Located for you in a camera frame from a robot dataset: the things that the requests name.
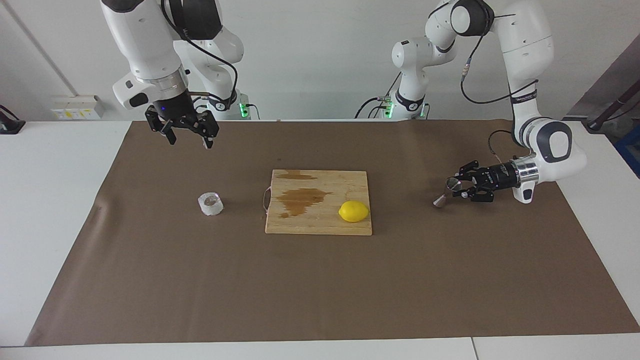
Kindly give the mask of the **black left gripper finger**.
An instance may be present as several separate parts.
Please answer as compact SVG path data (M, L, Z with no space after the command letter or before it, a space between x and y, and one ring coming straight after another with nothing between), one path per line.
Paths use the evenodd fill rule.
M463 188L462 185L455 185L450 187L450 192L453 198L468 199L471 202L479 203L493 203L495 198L495 191L491 187L483 187L473 185L467 188Z
M461 166L457 172L457 180L459 182L469 182L474 185L478 184L482 175L482 168L478 160L468 162Z

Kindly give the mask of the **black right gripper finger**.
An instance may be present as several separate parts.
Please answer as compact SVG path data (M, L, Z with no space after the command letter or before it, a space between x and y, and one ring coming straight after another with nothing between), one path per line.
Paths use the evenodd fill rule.
M207 150L214 146L215 138L218 136L220 126L212 111L198 112L196 120L192 125L192 132L202 138L203 145Z
M145 118L152 132L160 133L172 146L176 143L177 137L173 130L173 120L161 121L160 115L153 105L147 107Z

